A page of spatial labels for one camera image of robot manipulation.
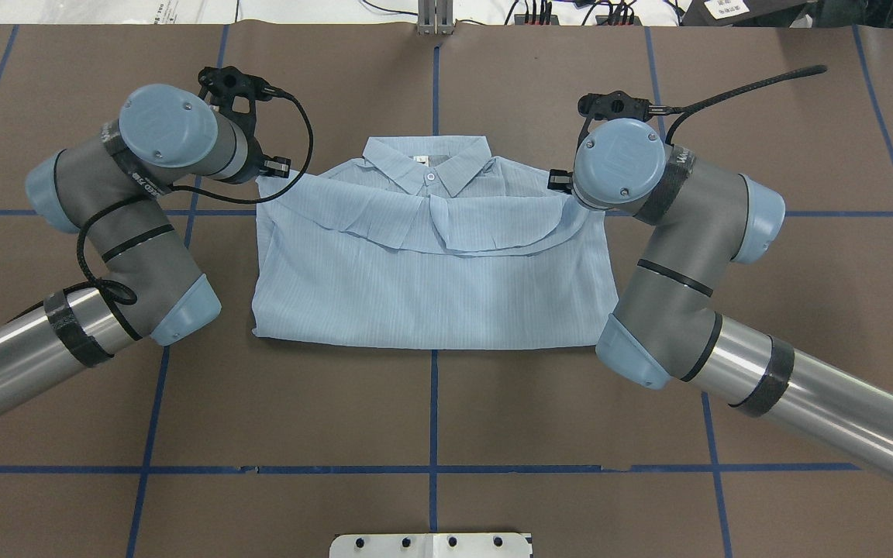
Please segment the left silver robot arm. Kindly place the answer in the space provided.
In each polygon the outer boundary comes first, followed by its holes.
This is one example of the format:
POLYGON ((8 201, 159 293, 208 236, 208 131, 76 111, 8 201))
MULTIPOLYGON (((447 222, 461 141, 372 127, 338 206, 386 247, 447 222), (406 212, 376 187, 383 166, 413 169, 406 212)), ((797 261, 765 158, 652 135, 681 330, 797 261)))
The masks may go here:
POLYGON ((174 345, 221 312, 159 200, 187 191, 187 176, 287 177, 290 159, 255 137, 256 105, 291 95, 235 67, 203 68, 198 83, 199 93, 142 86, 95 138, 29 172, 29 204, 77 236, 84 281, 0 326, 0 416, 138 340, 174 345))

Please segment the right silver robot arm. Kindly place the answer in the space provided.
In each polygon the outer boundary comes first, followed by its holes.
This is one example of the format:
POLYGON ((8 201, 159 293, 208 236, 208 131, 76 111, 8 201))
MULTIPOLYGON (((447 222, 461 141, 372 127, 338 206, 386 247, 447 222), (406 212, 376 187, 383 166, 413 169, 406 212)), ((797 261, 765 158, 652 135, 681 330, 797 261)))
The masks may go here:
POLYGON ((653 229, 596 343, 610 370, 651 389, 683 381, 893 483, 893 394, 712 306, 727 267, 776 240, 779 193, 634 118, 586 123, 557 188, 653 229))

